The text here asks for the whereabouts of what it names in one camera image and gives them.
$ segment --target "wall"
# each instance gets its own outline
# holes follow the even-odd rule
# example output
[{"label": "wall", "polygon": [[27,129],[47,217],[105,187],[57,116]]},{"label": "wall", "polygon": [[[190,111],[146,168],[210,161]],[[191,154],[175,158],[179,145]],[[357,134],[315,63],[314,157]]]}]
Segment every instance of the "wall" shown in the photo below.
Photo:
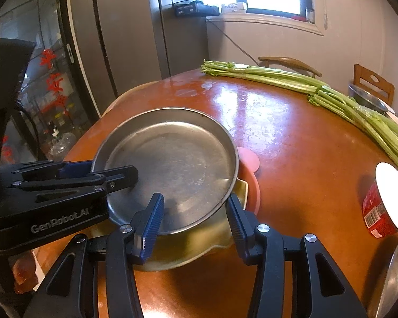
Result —
[{"label": "wall", "polygon": [[[252,57],[297,58],[323,73],[322,79],[346,93],[359,63],[395,85],[398,112],[398,16],[386,0],[314,0],[327,14],[327,29],[317,35],[290,27],[236,21],[213,22]],[[211,60],[253,64],[211,23],[207,23]]]}]

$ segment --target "metal pot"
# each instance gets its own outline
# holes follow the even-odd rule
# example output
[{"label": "metal pot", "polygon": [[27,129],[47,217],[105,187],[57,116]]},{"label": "metal pot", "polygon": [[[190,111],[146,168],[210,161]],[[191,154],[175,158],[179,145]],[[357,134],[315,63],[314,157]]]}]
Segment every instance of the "metal pot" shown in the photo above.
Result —
[{"label": "metal pot", "polygon": [[382,115],[385,115],[388,111],[383,101],[352,83],[348,85],[348,95],[360,105],[377,111]]},{"label": "metal pot", "polygon": [[154,192],[165,198],[158,235],[190,229],[211,217],[233,190],[239,154],[213,117],[188,108],[141,113],[113,130],[99,147],[92,171],[134,165],[139,181],[108,195],[109,218],[130,223]]}]

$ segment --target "celery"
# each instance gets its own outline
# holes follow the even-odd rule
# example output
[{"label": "celery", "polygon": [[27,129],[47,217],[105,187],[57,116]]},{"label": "celery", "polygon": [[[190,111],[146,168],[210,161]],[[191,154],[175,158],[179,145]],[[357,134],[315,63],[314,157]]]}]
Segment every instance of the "celery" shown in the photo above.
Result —
[{"label": "celery", "polygon": [[308,94],[309,102],[322,106],[354,124],[371,136],[398,166],[398,125],[354,99],[332,89],[325,82],[298,73],[233,62],[204,61],[203,73],[261,82],[267,85]]}]

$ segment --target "glass door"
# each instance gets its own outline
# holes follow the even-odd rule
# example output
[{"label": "glass door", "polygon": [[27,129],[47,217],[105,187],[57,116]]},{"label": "glass door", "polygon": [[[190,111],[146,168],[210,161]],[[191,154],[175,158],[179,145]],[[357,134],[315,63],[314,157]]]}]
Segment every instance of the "glass door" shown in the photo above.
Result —
[{"label": "glass door", "polygon": [[91,98],[80,99],[70,69],[74,59],[62,40],[59,8],[58,0],[7,0],[0,10],[0,38],[36,44],[19,100],[38,130],[41,150],[52,160],[62,160],[94,122],[85,109]]}]

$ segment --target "wooden chair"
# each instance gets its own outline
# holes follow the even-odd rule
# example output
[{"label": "wooden chair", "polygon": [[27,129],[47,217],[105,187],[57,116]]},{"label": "wooden chair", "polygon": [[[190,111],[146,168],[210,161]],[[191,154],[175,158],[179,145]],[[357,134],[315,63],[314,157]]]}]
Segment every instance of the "wooden chair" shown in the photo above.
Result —
[{"label": "wooden chair", "polygon": [[[376,86],[379,90],[386,93],[386,95],[375,91],[374,89],[370,88],[369,86],[361,83],[360,79]],[[395,92],[395,87],[390,82],[387,82],[383,77],[371,70],[362,67],[359,64],[354,65],[354,85],[366,90],[368,93],[378,97],[379,99],[383,100],[388,105],[392,105],[393,101],[393,94]]]},{"label": "wooden chair", "polygon": [[265,56],[260,56],[258,57],[259,61],[263,61],[264,62],[264,67],[267,67],[271,64],[271,63],[276,63],[276,64],[280,64],[280,65],[284,65],[285,67],[291,68],[291,69],[301,69],[301,70],[305,70],[307,72],[312,73],[312,77],[318,76],[321,77],[323,74],[321,74],[319,71],[317,71],[316,69],[314,69],[313,67],[309,66],[308,64],[299,61],[295,58],[291,58],[291,57],[265,57]]}]

